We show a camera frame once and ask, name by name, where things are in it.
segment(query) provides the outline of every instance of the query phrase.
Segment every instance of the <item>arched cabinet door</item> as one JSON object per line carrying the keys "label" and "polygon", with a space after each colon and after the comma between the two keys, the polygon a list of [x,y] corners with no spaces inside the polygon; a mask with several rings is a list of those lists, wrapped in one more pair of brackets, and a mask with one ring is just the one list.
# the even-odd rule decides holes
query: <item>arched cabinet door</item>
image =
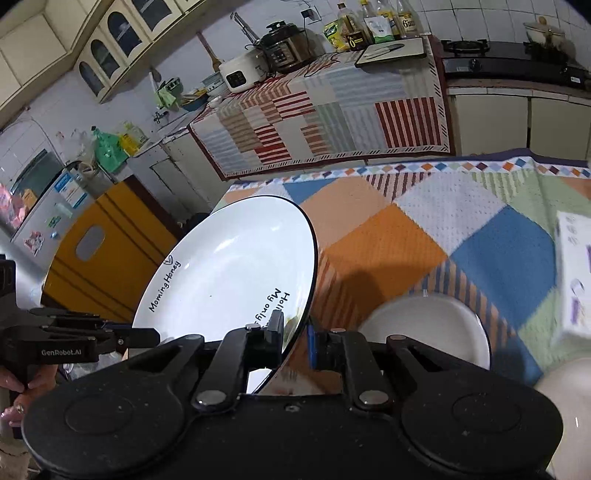
{"label": "arched cabinet door", "polygon": [[78,57],[74,70],[82,77],[96,99],[101,101],[107,94],[110,84],[92,55],[83,51]]}
{"label": "arched cabinet door", "polygon": [[85,51],[94,58],[111,85],[123,75],[127,68],[125,60],[100,28],[97,28],[90,36]]}
{"label": "arched cabinet door", "polygon": [[148,36],[155,40],[181,15],[174,0],[124,0]]}
{"label": "arched cabinet door", "polygon": [[123,0],[113,2],[100,21],[100,29],[128,64],[150,44],[150,38]]}

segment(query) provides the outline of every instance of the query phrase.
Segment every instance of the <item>faucet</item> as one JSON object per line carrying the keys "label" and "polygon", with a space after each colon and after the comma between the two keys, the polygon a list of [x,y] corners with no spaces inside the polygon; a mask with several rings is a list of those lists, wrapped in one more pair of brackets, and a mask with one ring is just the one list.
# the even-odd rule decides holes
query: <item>faucet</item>
{"label": "faucet", "polygon": [[157,124],[160,124],[160,121],[169,114],[169,111],[166,110],[164,112],[155,112],[154,113],[154,122],[156,122]]}

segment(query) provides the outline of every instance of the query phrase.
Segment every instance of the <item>screw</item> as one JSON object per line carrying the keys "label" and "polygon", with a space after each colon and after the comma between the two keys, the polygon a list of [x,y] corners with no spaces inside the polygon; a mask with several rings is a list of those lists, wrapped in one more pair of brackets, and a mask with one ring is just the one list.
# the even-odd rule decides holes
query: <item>screw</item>
{"label": "screw", "polygon": [[221,390],[206,390],[197,395],[197,403],[204,407],[219,405],[226,400],[226,394]]}
{"label": "screw", "polygon": [[386,403],[389,398],[388,394],[381,390],[366,390],[359,396],[364,405],[381,405]]}

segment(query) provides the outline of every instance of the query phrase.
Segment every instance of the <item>table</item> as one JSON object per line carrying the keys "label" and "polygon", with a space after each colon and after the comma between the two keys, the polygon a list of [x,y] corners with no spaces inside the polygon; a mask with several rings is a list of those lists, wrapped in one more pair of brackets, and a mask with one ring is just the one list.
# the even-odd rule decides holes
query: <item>table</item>
{"label": "table", "polygon": [[[440,292],[480,317],[492,370],[533,385],[591,353],[550,346],[556,212],[591,216],[590,177],[585,162],[513,150],[235,184],[216,208],[267,194],[300,205],[319,244],[311,314],[323,327],[355,329],[390,299]],[[338,392],[339,376],[311,371],[306,355],[304,336],[284,368],[311,393]]]}

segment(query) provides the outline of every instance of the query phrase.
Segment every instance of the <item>green plastic bag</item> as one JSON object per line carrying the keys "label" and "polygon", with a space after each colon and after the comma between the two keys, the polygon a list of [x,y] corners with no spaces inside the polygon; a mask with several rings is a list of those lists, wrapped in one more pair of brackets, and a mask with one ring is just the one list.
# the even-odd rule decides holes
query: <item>green plastic bag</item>
{"label": "green plastic bag", "polygon": [[127,160],[129,155],[119,145],[117,135],[101,132],[98,128],[92,127],[96,137],[95,157],[96,161],[109,173],[117,170]]}

